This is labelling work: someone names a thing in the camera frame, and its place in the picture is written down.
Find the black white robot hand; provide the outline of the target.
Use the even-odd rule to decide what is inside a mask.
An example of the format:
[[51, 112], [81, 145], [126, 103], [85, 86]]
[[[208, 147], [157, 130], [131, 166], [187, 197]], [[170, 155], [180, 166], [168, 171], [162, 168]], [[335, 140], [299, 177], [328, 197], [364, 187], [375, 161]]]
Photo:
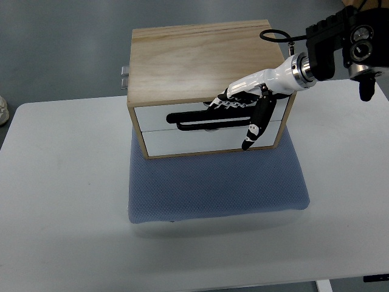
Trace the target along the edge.
[[242, 142], [243, 150], [248, 150], [265, 132], [278, 95], [288, 97], [303, 88], [298, 60], [304, 56], [295, 54], [275, 69], [258, 71], [231, 83], [208, 106], [207, 110], [212, 111], [255, 105], [246, 137]]

